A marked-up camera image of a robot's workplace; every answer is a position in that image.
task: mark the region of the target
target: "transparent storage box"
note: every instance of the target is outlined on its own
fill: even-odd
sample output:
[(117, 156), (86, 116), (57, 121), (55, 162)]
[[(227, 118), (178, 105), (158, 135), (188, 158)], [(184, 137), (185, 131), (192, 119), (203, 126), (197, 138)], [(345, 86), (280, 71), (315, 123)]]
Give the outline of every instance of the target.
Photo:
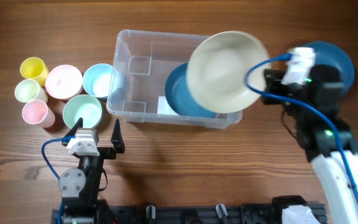
[(165, 100), (165, 81), (189, 61), (195, 48), (209, 36), (122, 30), (117, 36), (113, 78), (106, 103), (111, 114), (130, 122), (186, 124), (226, 128), (238, 123), (242, 112), (217, 118), (177, 115)]

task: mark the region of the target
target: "blue bowl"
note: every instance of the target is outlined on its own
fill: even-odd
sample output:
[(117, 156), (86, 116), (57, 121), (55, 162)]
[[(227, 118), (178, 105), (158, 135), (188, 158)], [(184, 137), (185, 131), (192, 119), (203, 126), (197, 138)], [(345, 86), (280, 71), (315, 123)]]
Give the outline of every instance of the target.
[(175, 68), (165, 83), (165, 97), (170, 107), (179, 115), (213, 118), (217, 114), (204, 109), (190, 95), (186, 83), (187, 63)]
[(324, 42), (313, 41), (302, 45), (311, 47), (316, 53), (317, 65), (329, 65), (339, 70), (341, 79), (345, 83), (342, 94), (344, 95), (352, 87), (354, 82), (354, 67), (351, 58), (337, 45)]
[(84, 90), (93, 97), (106, 99), (109, 95), (111, 79), (116, 76), (118, 76), (118, 72), (111, 65), (105, 63), (93, 65), (84, 73)]

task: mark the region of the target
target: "light green cup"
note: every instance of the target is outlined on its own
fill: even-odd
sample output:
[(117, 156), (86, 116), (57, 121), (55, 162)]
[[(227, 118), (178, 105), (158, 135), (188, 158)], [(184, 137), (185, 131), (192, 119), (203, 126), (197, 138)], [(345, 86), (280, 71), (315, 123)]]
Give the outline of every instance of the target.
[(82, 118), (83, 128), (95, 128), (102, 120), (102, 105), (99, 100), (89, 95), (79, 95), (67, 102), (63, 109), (63, 120), (72, 128)]

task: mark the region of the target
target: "yellow cup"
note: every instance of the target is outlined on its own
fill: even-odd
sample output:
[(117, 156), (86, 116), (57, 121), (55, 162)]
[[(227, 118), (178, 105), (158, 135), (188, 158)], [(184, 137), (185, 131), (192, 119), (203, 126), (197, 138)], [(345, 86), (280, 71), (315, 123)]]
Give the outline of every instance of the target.
[(37, 81), (40, 86), (45, 86), (45, 80), (49, 70), (44, 61), (37, 57), (31, 57), (24, 60), (20, 66), (20, 73), (24, 78)]

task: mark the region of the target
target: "wooden table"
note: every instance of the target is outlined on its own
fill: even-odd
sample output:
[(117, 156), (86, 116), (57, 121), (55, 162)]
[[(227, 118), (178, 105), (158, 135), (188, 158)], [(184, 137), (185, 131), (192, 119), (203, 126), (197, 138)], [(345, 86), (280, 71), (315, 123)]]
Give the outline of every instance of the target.
[[(82, 72), (112, 63), (123, 29), (203, 35), (243, 30), (271, 56), (306, 40), (333, 42), (356, 67), (341, 117), (358, 140), (358, 1), (22, 2), (0, 4), (0, 223), (49, 223), (61, 200), (40, 148), (68, 131), (60, 115), (64, 102), (48, 102), (57, 114), (53, 129), (26, 124), (24, 104), (14, 98), (21, 62), (38, 56), (49, 69), (70, 64)], [(279, 195), (324, 203), (305, 153), (279, 122), (280, 112), (257, 102), (239, 124), (222, 130), (122, 122), (126, 153), (105, 162), (109, 186), (100, 197), (110, 205), (239, 205)], [(108, 146), (116, 117), (104, 115), (99, 143)], [(59, 144), (50, 145), (47, 156), (59, 174), (78, 164)]]

